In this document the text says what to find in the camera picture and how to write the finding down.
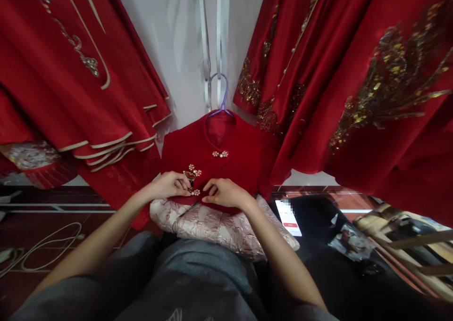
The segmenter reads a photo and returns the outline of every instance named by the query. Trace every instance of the finger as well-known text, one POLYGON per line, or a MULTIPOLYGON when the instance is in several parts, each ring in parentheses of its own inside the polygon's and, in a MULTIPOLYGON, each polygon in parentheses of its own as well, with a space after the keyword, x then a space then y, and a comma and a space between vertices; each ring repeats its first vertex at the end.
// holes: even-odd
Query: finger
POLYGON ((204 186, 203 191, 208 190, 213 185, 217 185, 217 179, 210 179, 208 183, 206 183, 206 185, 204 186))
POLYGON ((215 196, 205 196, 201 199, 201 201, 204 203, 215 203, 216 197, 215 196))
POLYGON ((176 189, 176 195, 175 196, 191 196, 192 194, 188 192, 187 190, 184 189, 176 189))
POLYGON ((183 180, 177 180, 177 181, 183 186, 184 190, 187 190, 187 186, 186 186, 186 184, 184 183, 183 180))
POLYGON ((209 196, 213 196, 217 191, 217 186, 216 185, 213 185, 211 187, 211 190, 209 191, 209 196))
POLYGON ((185 185, 187 186, 188 189, 190 189, 191 185, 190 185, 190 181, 189 179, 186 177, 186 175, 184 174, 181 174, 181 173, 176 173, 177 174, 177 179, 178 180, 181 180, 182 182, 185 183, 185 185))
POLYGON ((178 180, 175 181, 175 187, 177 187, 178 189, 184 190, 183 186, 181 185, 181 183, 178 180))

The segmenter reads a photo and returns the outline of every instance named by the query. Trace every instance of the red jacket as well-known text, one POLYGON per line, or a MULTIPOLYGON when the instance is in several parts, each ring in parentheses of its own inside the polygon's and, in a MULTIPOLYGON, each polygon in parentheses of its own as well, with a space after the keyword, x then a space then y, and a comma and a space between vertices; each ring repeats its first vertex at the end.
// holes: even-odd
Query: red jacket
MULTIPOLYGON (((277 139, 236 114, 208 115, 165 136, 161 171, 185 171, 193 177, 193 191, 200 191, 199 195, 170 199, 185 205, 201 201, 208 194, 203 187, 211 178, 229 178, 249 194, 259 191, 268 199, 272 191, 269 174, 280 147, 277 139)), ((237 208, 205 205, 224 213, 239 212, 237 208)))

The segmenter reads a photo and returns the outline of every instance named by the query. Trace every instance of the red garment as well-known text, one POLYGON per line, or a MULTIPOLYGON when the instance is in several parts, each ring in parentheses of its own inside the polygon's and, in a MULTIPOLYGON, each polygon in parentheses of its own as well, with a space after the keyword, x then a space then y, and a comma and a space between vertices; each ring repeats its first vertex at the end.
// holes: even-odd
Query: red garment
MULTIPOLYGON (((196 173, 192 189, 199 192, 199 196, 171 200, 183 205, 201 201, 208 194, 202 191, 203 187, 211 178, 229 178, 249 194, 259 191, 269 199, 269 174, 278 153, 278 141, 236 114, 232 117, 220 112, 208 116, 165 136, 161 172, 196 173)), ((224 213, 240 212, 237 208, 203 204, 224 213)))
MULTIPOLYGON (((247 109, 245 93, 263 84, 257 122, 284 137, 271 182, 282 183, 291 168, 326 171, 339 184, 452 225, 453 214, 445 213, 453 172, 452 104, 445 96, 453 88, 451 58, 442 63, 452 47, 451 4, 315 0, 297 43, 299 12, 285 8, 301 4, 307 6, 281 1, 266 78, 256 78, 263 64, 248 54, 250 72, 245 63, 235 95, 247 109)), ((268 35, 261 22, 252 42, 257 32, 268 35)))
POLYGON ((447 194, 452 189, 453 102, 445 96, 453 89, 453 73, 448 69, 451 59, 440 67, 439 76, 416 95, 418 86, 434 73, 453 46, 452 9, 449 0, 371 2, 294 152, 290 161, 294 169, 305 173, 325 170, 335 176, 339 184, 374 195, 399 209, 453 226, 447 194), (427 27, 429 31, 425 31, 423 37, 414 39, 414 32, 427 27), (406 57, 406 74, 399 71, 404 69, 401 62, 380 47, 379 40, 384 36, 387 37, 385 46, 406 57), (416 51, 416 42, 422 53, 415 56, 420 55, 426 60, 411 57, 416 51), (370 103, 361 100, 350 111, 344 111, 343 105, 349 96, 360 99, 364 97, 361 94, 372 92, 367 90, 368 81, 364 80, 373 70, 370 64, 376 47, 380 64, 385 66, 387 58, 391 65, 389 70, 396 66, 400 69, 393 73, 384 71, 385 68, 375 68, 378 70, 375 75, 384 77, 376 91, 377 100, 370 103), (407 87, 403 90, 391 87, 396 79, 409 80, 417 65, 420 65, 421 72, 407 87), (390 94, 387 100, 386 90, 390 94), (415 105, 423 96, 428 96, 426 103, 415 105), (401 103, 402 99, 407 101, 407 105, 398 108, 396 103, 401 103), (351 122, 357 120, 354 115, 367 118, 346 129, 346 136, 341 128, 348 126, 344 122, 351 118, 351 122))
POLYGON ((46 141, 33 133, 0 90, 0 174, 24 173, 39 189, 52 189, 77 176, 46 141))
POLYGON ((109 0, 0 7, 0 81, 59 151, 72 150, 96 171, 151 147, 153 126, 170 115, 166 94, 109 0))
MULTIPOLYGON (((159 152, 156 147, 144 152, 135 151, 127 154, 121 162, 94 173, 91 173, 86 166, 79 162, 78 171, 80 176, 99 195, 104 197, 113 209, 118 210, 133 194, 152 182, 159 174, 159 152)), ((140 214, 132 222, 132 227, 141 230, 149 220, 149 204, 145 204, 140 214)), ((151 228, 157 228, 154 222, 151 221, 151 223, 151 228)))

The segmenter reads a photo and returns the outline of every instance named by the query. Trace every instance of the red floor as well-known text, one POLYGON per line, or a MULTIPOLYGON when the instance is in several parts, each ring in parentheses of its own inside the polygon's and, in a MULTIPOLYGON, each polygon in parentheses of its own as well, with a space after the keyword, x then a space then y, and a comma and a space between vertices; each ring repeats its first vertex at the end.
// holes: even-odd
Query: red floor
MULTIPOLYGON (((343 187, 281 187, 280 191, 273 192, 274 198, 293 198, 308 194, 321 194, 331 199, 340 209, 347 210, 369 210, 378 204, 366 195, 359 194, 343 187)), ((92 192, 90 188, 73 188, 62 187, 54 191, 26 190, 24 193, 14 198, 12 203, 46 203, 46 204, 70 204, 102 203, 101 197, 92 192)), ((15 206, 2 208, 7 211, 13 210, 51 210, 49 207, 29 207, 15 206)), ((65 210, 110 210, 109 207, 84 206, 84 207, 64 207, 65 210)), ((356 217, 365 213, 346 213, 346 216, 352 221, 356 217)), ((73 222, 82 224, 81 233, 85 236, 90 235, 104 221, 110 217, 108 213, 17 213, 7 214, 3 221, 0 222, 0 251, 8 248, 24 248, 25 251, 33 247, 36 243, 51 234, 52 232, 73 222)), ((145 226, 146 230, 151 230, 155 234, 159 233, 152 224, 145 226)), ((74 236, 77 231, 75 225, 62 230, 54 235, 53 239, 63 239, 74 236)), ((138 231, 129 229, 115 248, 124 245, 130 238, 136 235, 138 231)), ((76 240, 70 249, 74 249, 81 241, 76 240)), ((70 241, 49 244, 46 247, 35 251, 26 261, 28 268, 42 266, 54 259, 61 253, 70 241)), ((14 270, 10 271, 4 277, 0 278, 0 320, 6 320, 17 308, 24 302, 28 295, 38 285, 38 283, 54 268, 66 255, 70 249, 57 261, 39 272, 26 272, 17 265, 14 270)), ((0 270, 8 266, 9 261, 0 264, 0 270)))

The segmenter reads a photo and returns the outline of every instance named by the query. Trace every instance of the plastic bag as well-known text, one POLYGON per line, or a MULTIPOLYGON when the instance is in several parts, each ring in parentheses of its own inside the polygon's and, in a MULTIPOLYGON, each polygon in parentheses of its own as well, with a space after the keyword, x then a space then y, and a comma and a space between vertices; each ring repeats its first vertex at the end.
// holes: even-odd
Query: plastic bag
POLYGON ((363 233, 347 223, 343 225, 341 232, 334 237, 329 246, 357 262, 368 260, 371 252, 376 248, 363 233))

